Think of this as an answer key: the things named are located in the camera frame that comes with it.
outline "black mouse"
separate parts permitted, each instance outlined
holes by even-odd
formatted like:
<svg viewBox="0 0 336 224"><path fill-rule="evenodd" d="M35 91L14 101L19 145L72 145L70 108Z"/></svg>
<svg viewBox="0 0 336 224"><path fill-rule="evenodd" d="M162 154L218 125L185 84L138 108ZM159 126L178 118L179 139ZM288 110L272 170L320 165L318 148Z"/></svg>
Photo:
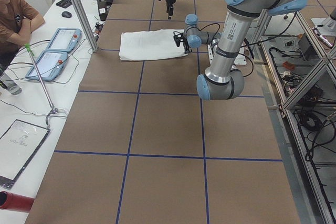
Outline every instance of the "black mouse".
<svg viewBox="0 0 336 224"><path fill-rule="evenodd" d="M65 10L64 12L62 12L62 17L71 18L72 14L70 12L68 12L67 10Z"/></svg>

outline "white desk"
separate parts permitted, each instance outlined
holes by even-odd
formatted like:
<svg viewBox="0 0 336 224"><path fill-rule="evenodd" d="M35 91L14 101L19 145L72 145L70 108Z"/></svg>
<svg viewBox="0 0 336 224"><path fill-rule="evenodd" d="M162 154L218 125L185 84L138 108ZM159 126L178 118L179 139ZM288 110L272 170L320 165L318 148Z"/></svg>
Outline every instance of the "white desk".
<svg viewBox="0 0 336 224"><path fill-rule="evenodd" d="M81 2L87 14L90 26L93 28L95 23L99 21L96 19L99 18L97 2L96 0L81 0ZM44 16L46 23L33 32L30 41L31 44L41 40L51 39L56 29L59 27L81 29L81 25L75 13L74 7L71 5L67 9L64 9L56 6L55 3L53 3L49 11ZM63 18L61 16L61 13L65 10L72 13L71 18ZM43 51L46 46L47 43L32 46L32 50L35 56L38 57L40 52ZM91 49L87 40L84 41L83 44L78 48L74 56L79 60L79 66L77 67L77 70L71 80L67 84L58 84L53 82L46 84L47 90L55 107L59 109L66 109L68 111L70 110L75 99L78 85L82 80L91 57ZM17 55L17 57L15 57L13 62L31 63L31 60L26 50L23 50ZM66 66L64 67L63 72L55 79L55 81L68 81L76 67L76 64L77 61L73 57L70 57ZM28 65L12 65L9 68L13 69L19 78L24 78L29 69ZM6 73L12 77L12 79L16 79L15 75L11 71L7 70ZM22 87L22 93L19 95L11 95L6 90L0 89L0 92L2 93L0 95L1 100L16 105L27 112L33 112L35 114L49 113L50 106L39 82L17 80L16 83ZM0 135L5 133L5 131L16 119L43 127L46 126L45 116L24 114L15 107L6 105L3 102L0 102L0 111ZM39 151L36 153L34 158L31 160L27 168L24 170L24 172L22 172L10 192L33 198L36 197L65 121L66 119L63 118L51 118L49 120L51 129L49 136ZM6 189L3 187L1 187L0 190L6 191ZM22 212L0 210L0 223L23 224L27 216L28 214Z"/></svg>

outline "towel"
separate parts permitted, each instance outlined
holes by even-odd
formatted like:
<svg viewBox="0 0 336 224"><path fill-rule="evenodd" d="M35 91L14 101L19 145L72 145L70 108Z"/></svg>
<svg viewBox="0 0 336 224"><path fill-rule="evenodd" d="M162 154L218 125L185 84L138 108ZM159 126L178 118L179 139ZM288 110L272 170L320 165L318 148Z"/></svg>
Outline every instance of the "towel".
<svg viewBox="0 0 336 224"><path fill-rule="evenodd" d="M174 31L183 30L137 31L122 33L119 56L121 60L161 60L186 56L183 44L176 46Z"/></svg>

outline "red cylinder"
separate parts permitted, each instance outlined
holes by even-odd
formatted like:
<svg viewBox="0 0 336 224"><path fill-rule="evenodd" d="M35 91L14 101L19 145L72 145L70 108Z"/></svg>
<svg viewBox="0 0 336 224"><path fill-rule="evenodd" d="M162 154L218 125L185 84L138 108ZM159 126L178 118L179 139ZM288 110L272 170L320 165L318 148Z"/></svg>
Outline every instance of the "red cylinder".
<svg viewBox="0 0 336 224"><path fill-rule="evenodd" d="M0 209L16 212L29 212L33 203L33 198L12 194L7 191L0 192Z"/></svg>

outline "blue tablet device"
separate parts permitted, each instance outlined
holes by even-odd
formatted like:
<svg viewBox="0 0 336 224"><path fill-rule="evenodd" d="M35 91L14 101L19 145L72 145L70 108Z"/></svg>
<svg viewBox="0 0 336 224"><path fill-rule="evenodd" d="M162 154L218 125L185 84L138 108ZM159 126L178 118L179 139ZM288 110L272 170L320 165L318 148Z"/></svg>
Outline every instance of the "blue tablet device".
<svg viewBox="0 0 336 224"><path fill-rule="evenodd" d="M46 50L71 52L81 38L82 32L76 28L58 28Z"/></svg>
<svg viewBox="0 0 336 224"><path fill-rule="evenodd" d="M67 59L67 52L43 51L36 60L36 65L40 71L42 80L54 80L62 71ZM26 74L26 78L29 80L39 80L34 66L30 68Z"/></svg>

